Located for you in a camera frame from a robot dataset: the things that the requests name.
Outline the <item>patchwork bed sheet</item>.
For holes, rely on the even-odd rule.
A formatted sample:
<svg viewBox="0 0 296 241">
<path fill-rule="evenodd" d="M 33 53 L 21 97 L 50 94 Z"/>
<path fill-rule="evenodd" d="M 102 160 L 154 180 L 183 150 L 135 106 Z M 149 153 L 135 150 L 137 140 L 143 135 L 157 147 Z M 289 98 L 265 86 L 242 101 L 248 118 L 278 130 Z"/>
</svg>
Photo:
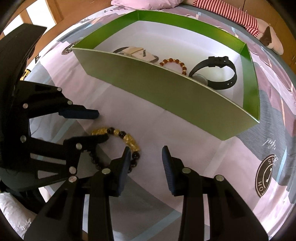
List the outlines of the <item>patchwork bed sheet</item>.
<svg viewBox="0 0 296 241">
<path fill-rule="evenodd" d="M 182 197 L 168 189 L 162 147 L 200 175 L 223 175 L 274 236 L 295 206 L 295 74 L 278 56 L 235 24 L 192 6 L 171 13 L 229 30 L 250 49 L 259 85 L 260 123 L 222 141 L 180 117 L 88 76 L 74 53 L 62 54 L 79 40 L 125 13 L 110 7 L 84 25 L 72 27 L 46 49 L 27 80 L 59 86 L 75 104 L 98 109 L 95 121 L 67 120 L 52 114 L 31 120 L 33 137 L 62 143 L 72 136 L 112 126 L 131 134 L 141 148 L 121 197 L 111 199 L 116 240 L 176 240 Z"/>
</svg>

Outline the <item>striped plush toy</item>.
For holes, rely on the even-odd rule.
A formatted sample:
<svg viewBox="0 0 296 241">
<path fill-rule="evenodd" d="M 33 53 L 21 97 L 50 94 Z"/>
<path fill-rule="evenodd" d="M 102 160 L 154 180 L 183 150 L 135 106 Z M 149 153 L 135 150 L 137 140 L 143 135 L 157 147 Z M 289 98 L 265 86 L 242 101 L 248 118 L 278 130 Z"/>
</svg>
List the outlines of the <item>striped plush toy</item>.
<svg viewBox="0 0 296 241">
<path fill-rule="evenodd" d="M 220 0 L 188 0 L 184 4 L 210 11 L 220 15 L 240 26 L 258 39 L 264 46 L 282 55 L 284 49 L 273 27 L 262 19 L 255 18 L 248 13 Z"/>
</svg>

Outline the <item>wooden headboard cabinet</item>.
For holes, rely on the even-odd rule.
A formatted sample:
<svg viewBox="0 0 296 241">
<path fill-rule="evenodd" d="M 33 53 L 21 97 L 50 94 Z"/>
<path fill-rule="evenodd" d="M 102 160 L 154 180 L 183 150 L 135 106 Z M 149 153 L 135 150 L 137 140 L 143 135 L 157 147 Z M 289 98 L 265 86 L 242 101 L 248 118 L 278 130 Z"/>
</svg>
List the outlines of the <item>wooden headboard cabinet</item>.
<svg viewBox="0 0 296 241">
<path fill-rule="evenodd" d="M 240 0 L 227 1 L 240 10 L 269 23 L 279 37 L 284 53 L 281 56 L 295 72 L 295 22 L 279 1 Z"/>
</svg>

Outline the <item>white wrist watch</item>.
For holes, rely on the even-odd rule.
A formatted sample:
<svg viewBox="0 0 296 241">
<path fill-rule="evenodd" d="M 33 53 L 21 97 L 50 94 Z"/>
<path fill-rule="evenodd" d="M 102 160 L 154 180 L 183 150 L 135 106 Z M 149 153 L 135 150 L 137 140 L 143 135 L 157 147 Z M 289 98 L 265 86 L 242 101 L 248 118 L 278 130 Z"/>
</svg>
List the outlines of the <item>white wrist watch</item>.
<svg viewBox="0 0 296 241">
<path fill-rule="evenodd" d="M 146 49 L 144 49 L 142 47 L 135 47 L 135 46 L 121 47 L 121 48 L 113 51 L 113 53 L 123 55 L 123 56 L 132 57 L 132 58 L 146 61 L 146 62 L 150 62 L 150 63 L 156 63 L 159 60 L 158 56 L 149 53 L 148 51 L 146 51 Z"/>
</svg>

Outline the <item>white sleeve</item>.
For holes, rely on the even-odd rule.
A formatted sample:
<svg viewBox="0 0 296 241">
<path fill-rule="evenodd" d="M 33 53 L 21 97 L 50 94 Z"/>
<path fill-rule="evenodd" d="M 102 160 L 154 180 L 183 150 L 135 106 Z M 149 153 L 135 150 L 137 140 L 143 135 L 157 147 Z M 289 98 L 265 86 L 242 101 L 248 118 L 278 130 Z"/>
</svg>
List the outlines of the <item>white sleeve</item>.
<svg viewBox="0 0 296 241">
<path fill-rule="evenodd" d="M 10 193 L 0 194 L 1 211 L 14 231 L 24 239 L 26 231 L 37 216 L 26 209 Z"/>
</svg>

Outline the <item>green cardboard box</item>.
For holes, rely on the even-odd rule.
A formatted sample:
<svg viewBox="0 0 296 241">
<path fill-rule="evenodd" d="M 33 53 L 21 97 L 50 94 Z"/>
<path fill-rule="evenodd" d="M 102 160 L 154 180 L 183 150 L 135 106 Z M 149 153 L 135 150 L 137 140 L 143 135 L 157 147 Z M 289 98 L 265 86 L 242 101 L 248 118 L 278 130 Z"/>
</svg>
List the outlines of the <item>green cardboard box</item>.
<svg viewBox="0 0 296 241">
<path fill-rule="evenodd" d="M 142 47 L 160 58 L 179 59 L 188 70 L 209 55 L 227 56 L 236 84 L 216 91 L 181 72 L 117 54 Z M 73 47 L 85 72 L 141 97 L 226 140 L 259 123 L 257 76 L 247 45 L 208 23 L 161 11 L 132 11 L 107 23 Z"/>
</svg>

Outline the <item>black wrist watch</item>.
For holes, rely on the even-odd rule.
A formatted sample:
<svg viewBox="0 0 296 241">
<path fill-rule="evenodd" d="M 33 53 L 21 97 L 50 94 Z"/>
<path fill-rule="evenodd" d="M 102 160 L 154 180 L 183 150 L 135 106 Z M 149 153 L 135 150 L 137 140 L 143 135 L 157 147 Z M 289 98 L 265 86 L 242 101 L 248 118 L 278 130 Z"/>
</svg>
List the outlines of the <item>black wrist watch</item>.
<svg viewBox="0 0 296 241">
<path fill-rule="evenodd" d="M 213 90 L 226 90 L 236 84 L 237 72 L 229 57 L 210 56 L 198 63 L 190 71 L 189 77 Z"/>
</svg>

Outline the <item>pink crumpled quilt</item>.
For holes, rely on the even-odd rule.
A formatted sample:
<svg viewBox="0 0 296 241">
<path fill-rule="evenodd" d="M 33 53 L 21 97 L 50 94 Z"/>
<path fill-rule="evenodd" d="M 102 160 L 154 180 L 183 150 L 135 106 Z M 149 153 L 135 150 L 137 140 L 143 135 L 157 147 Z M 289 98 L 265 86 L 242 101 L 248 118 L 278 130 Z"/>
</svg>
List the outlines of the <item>pink crumpled quilt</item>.
<svg viewBox="0 0 296 241">
<path fill-rule="evenodd" d="M 139 10 L 157 10 L 174 8 L 182 2 L 182 0 L 112 0 L 111 5 Z"/>
</svg>

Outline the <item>wooden door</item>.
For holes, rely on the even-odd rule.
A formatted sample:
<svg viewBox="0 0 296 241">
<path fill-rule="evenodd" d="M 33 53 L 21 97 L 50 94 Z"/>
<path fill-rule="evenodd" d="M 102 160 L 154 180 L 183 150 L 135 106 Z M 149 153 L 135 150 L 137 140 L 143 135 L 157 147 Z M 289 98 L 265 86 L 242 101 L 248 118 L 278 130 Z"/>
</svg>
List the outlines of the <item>wooden door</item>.
<svg viewBox="0 0 296 241">
<path fill-rule="evenodd" d="M 110 6 L 110 1 L 22 1 L 1 31 L 1 38 L 23 23 L 46 27 L 27 63 L 34 65 L 35 59 L 44 56 L 60 38 L 80 30 Z"/>
</svg>

